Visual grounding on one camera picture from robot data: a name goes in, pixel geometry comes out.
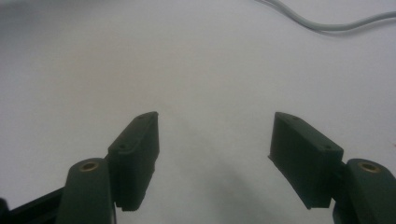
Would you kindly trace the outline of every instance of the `white surface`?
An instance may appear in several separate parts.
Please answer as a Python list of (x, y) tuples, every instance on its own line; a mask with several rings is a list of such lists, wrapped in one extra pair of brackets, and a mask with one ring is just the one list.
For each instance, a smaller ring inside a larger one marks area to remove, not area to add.
[[(0, 5), (0, 195), (11, 208), (104, 157), (135, 116), (160, 113), (161, 154), (119, 223), (332, 223), (267, 159), (274, 113), (305, 119), (396, 174), (396, 22), (309, 31), (253, 0)], [(285, 0), (313, 21), (393, 0)]]

